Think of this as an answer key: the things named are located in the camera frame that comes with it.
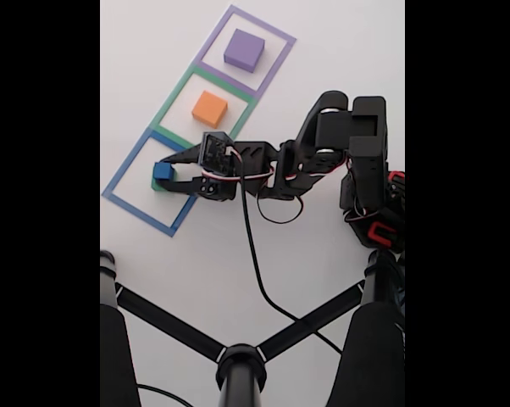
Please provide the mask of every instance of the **foam block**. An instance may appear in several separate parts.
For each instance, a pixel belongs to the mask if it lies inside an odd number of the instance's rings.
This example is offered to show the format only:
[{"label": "foam block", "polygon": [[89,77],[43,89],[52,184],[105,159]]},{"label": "foam block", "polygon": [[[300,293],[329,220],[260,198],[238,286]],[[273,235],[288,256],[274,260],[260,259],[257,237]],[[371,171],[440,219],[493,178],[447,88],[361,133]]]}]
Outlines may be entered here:
[{"label": "foam block", "polygon": [[198,121],[217,129],[226,111],[226,100],[204,91],[191,113]]},{"label": "foam block", "polygon": [[153,191],[166,191],[163,187],[157,184],[156,180],[175,180],[176,171],[172,168],[170,163],[155,163],[153,165],[152,175],[152,190]]},{"label": "foam block", "polygon": [[225,49],[225,62],[253,73],[263,50],[263,38],[236,29]]}]

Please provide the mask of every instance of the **white wire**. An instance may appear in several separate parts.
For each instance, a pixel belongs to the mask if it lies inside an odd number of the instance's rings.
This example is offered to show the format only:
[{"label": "white wire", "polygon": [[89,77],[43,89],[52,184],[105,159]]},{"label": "white wire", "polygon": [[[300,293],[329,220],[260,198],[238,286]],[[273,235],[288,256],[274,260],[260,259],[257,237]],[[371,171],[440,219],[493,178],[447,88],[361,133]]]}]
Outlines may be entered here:
[{"label": "white wire", "polygon": [[[238,153],[234,148],[230,150],[231,153],[233,153],[240,162],[242,162],[241,155]],[[261,178],[268,178],[269,176],[274,174],[274,167],[270,166],[270,172],[267,172],[266,174],[256,174],[254,176],[244,176],[245,180],[259,180]],[[239,181],[239,176],[217,176],[211,172],[208,172],[206,170],[202,170],[202,175],[206,176],[207,178],[212,178],[213,180],[218,181]]]}]

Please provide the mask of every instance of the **purple tape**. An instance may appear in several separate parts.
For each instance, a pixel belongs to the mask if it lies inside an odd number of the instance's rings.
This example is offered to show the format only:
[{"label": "purple tape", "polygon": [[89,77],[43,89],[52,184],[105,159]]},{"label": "purple tape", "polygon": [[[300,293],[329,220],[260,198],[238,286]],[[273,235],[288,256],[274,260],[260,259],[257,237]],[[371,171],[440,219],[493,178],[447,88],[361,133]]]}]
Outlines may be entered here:
[{"label": "purple tape", "polygon": [[[228,76],[227,74],[225,74],[225,72],[217,70],[216,68],[202,61],[204,55],[206,55],[210,47],[212,47],[212,44],[215,42],[215,39],[218,37],[219,33],[223,30],[223,27],[225,27],[227,21],[229,21],[229,18],[232,14],[239,15],[243,19],[250,21],[255,25],[258,25],[261,28],[264,28],[266,31],[271,32],[272,34],[280,38],[283,38],[287,42],[287,44],[281,50],[280,55],[274,61],[272,68],[270,68],[268,74],[264,77],[263,82],[261,83],[257,90],[251,89],[251,87],[244,85],[238,80]],[[230,6],[227,9],[227,11],[225,11],[225,14],[223,14],[223,17],[221,17],[221,20],[215,26],[208,39],[204,42],[204,45],[202,45],[202,48],[198,52],[197,56],[193,59],[193,64],[196,64],[199,68],[206,70],[212,75],[217,76],[219,79],[230,83],[232,86],[240,89],[241,91],[247,93],[248,95],[253,96],[255,98],[261,98],[261,96],[263,96],[264,91],[266,91],[266,89],[269,87],[270,82],[274,79],[274,76],[278,72],[278,69],[285,61],[285,58],[287,58],[287,55],[289,55],[289,52],[291,51],[292,46],[296,42],[296,40],[297,39],[295,37],[286,34],[282,30],[278,30],[272,25],[265,23],[264,21],[258,19],[257,17],[252,16],[251,14],[243,10],[240,10],[238,7]]]}]

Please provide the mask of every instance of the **white table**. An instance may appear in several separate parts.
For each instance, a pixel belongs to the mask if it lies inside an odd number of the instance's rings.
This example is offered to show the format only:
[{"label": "white table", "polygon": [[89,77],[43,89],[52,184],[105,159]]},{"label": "white table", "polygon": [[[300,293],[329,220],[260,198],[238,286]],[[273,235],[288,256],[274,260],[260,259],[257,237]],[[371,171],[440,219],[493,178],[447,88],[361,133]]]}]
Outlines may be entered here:
[{"label": "white table", "polygon": [[[229,4],[101,0],[101,192]],[[279,148],[296,138],[306,113],[327,90],[343,91],[350,103],[357,96],[383,96],[390,168],[404,169],[403,0],[234,4],[297,38],[239,140],[264,140]],[[343,223],[339,208],[345,173],[339,169],[316,184],[304,196],[304,213],[289,225],[262,219],[248,197],[264,284],[269,296],[295,315],[363,278],[370,250]],[[131,290],[227,346],[257,345],[290,324],[258,291],[239,196],[224,203],[198,199],[173,238],[100,200],[101,248],[114,254],[118,281]],[[263,203],[270,213],[297,209],[296,203]],[[340,347],[351,314],[322,330]],[[138,382],[178,394],[195,407],[217,405],[214,363],[125,316]],[[267,364],[263,406],[324,406],[338,361],[322,341],[305,339]],[[144,407],[178,405],[144,391],[141,401]]]}]

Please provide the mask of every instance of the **blue tape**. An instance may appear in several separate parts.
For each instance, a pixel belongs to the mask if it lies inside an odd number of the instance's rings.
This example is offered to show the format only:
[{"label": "blue tape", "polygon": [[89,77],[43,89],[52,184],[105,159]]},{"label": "blue tape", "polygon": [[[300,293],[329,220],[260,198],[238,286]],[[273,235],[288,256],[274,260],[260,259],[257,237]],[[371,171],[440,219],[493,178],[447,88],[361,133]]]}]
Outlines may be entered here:
[{"label": "blue tape", "polygon": [[112,180],[108,183],[108,185],[104,189],[103,197],[108,199],[110,202],[118,205],[120,208],[126,210],[130,214],[136,216],[138,219],[143,220],[148,225],[151,225],[156,229],[160,230],[162,233],[165,233],[166,235],[172,237],[180,227],[181,222],[183,222],[184,219],[186,218],[187,214],[193,207],[195,201],[197,201],[196,197],[189,197],[187,199],[187,202],[184,204],[183,208],[179,212],[178,216],[176,216],[176,219],[174,220],[172,226],[166,226],[164,223],[159,222],[157,219],[142,212],[138,208],[135,208],[133,205],[124,201],[122,198],[118,197],[117,195],[114,195],[114,189],[118,186],[119,181],[121,181],[121,178],[123,178],[125,172],[127,172],[130,165],[135,160],[136,156],[138,155],[140,150],[142,150],[142,147],[144,147],[144,144],[146,144],[149,138],[155,139],[156,141],[164,144],[165,146],[172,148],[176,152],[185,150],[185,148],[183,148],[180,144],[173,142],[172,140],[157,133],[156,131],[153,131],[148,127],[142,133],[141,137],[138,139],[135,146],[130,151],[129,155],[127,155],[127,158],[125,159],[123,164],[119,167],[119,169],[112,177]]},{"label": "blue tape", "polygon": [[159,229],[162,233],[166,233],[170,237],[172,237],[177,230],[177,228],[176,228],[176,230],[172,229],[171,227],[166,226],[164,223],[159,222],[157,219],[153,218],[152,216],[145,214],[138,208],[135,208],[133,205],[131,205],[130,203],[127,203],[126,201],[124,201],[120,197],[114,195],[113,193],[110,194],[110,196],[108,197],[108,200],[110,202],[115,203],[119,207],[125,209],[127,212],[132,213],[138,219],[144,220],[148,225],[151,225],[151,226],[155,227],[156,229]]}]

